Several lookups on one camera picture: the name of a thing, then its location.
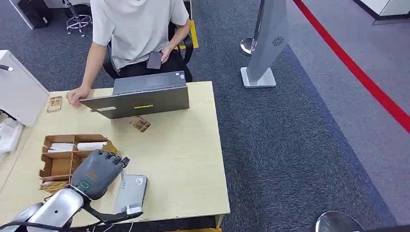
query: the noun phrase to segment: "black pants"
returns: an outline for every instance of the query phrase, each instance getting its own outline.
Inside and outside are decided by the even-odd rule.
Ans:
[[[148,69],[146,68],[146,62],[147,61],[143,61],[136,64],[130,64],[121,68],[121,70],[119,71],[119,76],[130,77],[184,71],[186,82],[192,82],[192,74],[190,73],[181,55],[176,50],[172,50],[167,62],[163,63],[160,69]]]

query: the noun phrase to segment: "cardboard compartment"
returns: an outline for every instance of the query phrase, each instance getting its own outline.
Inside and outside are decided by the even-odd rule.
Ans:
[[[43,153],[41,160],[45,163],[39,171],[42,181],[68,180],[70,176],[72,152]]]
[[[113,143],[100,134],[65,134],[46,136],[41,154],[41,160],[44,162],[44,167],[39,171],[39,178],[43,181],[40,186],[40,190],[54,193],[67,186],[71,181],[71,176],[74,171],[92,152],[92,150],[78,151],[76,146],[78,143],[92,142],[107,142],[107,145],[104,145],[102,150],[117,153],[117,149]],[[48,148],[52,143],[74,143],[75,146],[73,151],[70,152],[47,153]]]
[[[50,135],[44,138],[44,144],[41,149],[41,153],[47,153],[51,144],[53,143],[68,143],[74,144],[75,135],[73,134],[62,134],[62,135]]]

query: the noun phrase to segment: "red line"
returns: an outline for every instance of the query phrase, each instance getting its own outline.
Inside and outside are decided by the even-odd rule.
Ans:
[[[302,0],[293,0],[300,11],[309,20],[312,26],[329,45],[339,59],[347,66],[351,73],[362,83],[362,85],[373,95],[373,97],[395,118],[395,120],[410,133],[410,116],[404,112],[376,83],[353,61],[343,50],[335,39],[320,24],[317,18],[303,4]]]

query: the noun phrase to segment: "gray carpet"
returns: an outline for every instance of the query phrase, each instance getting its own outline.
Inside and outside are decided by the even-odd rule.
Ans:
[[[257,2],[194,1],[200,48],[189,68],[194,80],[214,83],[232,212],[223,230],[309,231],[327,210],[351,214],[365,228],[396,225],[290,47],[273,65],[276,88],[242,87],[239,69],[248,58],[238,45],[253,32]],[[78,86],[90,37],[67,36],[63,19],[28,31],[11,7],[5,12],[0,48],[10,49],[49,90]],[[102,72],[94,87],[109,86]]]
[[[357,64],[405,111],[410,23],[373,26],[352,0],[303,1]],[[290,46],[399,224],[410,224],[410,134],[339,60],[289,1]]]

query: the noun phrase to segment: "gray t-shirt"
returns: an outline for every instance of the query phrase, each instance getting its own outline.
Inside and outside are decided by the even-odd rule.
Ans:
[[[183,0],[91,0],[92,40],[111,40],[116,69],[148,59],[167,46],[168,24],[185,25],[189,15]]]

